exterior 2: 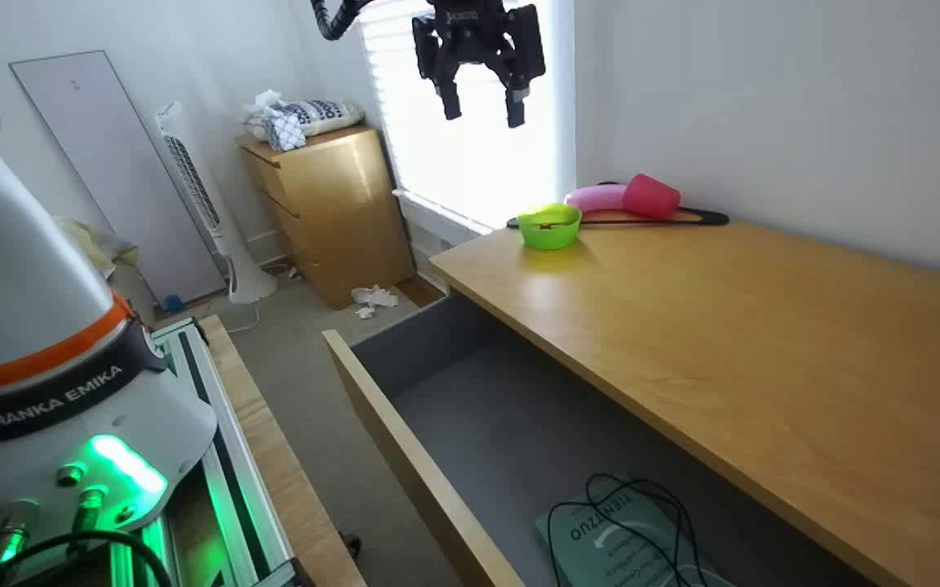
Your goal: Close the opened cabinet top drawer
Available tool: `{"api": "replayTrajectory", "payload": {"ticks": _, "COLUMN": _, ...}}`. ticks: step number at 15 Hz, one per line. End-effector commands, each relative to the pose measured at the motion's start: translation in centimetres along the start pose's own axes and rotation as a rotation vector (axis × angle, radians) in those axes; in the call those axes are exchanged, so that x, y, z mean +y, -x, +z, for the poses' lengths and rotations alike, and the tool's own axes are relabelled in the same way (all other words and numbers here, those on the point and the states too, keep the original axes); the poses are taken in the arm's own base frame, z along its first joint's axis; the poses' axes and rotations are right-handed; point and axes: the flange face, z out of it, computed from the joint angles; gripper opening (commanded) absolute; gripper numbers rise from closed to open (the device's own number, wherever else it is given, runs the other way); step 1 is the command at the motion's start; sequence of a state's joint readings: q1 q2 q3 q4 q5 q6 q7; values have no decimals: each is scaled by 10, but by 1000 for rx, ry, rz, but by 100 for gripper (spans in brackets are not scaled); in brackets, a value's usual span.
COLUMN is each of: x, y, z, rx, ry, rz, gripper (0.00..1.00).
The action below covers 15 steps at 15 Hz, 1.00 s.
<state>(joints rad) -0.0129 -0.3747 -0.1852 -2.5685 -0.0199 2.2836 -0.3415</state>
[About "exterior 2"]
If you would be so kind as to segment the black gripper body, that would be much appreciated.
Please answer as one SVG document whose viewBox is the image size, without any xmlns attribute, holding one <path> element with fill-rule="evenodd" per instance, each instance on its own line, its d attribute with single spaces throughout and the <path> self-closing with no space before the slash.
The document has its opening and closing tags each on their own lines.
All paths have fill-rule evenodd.
<svg viewBox="0 0 940 587">
<path fill-rule="evenodd" d="M 503 0 L 428 0 L 412 18 L 419 71 L 451 82 L 460 64 L 487 64 L 503 84 L 529 84 L 544 71 L 537 9 Z"/>
</svg>

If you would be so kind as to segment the robot base wooden platform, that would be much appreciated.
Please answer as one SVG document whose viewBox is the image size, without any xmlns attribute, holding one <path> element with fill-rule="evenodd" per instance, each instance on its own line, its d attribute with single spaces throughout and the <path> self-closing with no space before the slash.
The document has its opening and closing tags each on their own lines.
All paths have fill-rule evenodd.
<svg viewBox="0 0 940 587">
<path fill-rule="evenodd" d="M 157 341 L 219 416 L 203 464 L 139 531 L 173 587 L 365 587 L 224 327 L 184 319 Z"/>
</svg>

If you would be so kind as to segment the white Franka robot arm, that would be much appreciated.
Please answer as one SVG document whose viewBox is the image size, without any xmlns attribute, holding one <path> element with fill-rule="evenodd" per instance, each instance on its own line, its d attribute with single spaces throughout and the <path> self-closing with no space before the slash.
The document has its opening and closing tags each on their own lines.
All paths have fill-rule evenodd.
<svg viewBox="0 0 940 587">
<path fill-rule="evenodd" d="M 148 329 L 0 155 L 0 587 L 105 550 L 114 582 L 178 582 L 164 519 L 199 480 L 239 587 L 305 569 L 246 442 L 214 341 Z"/>
</svg>

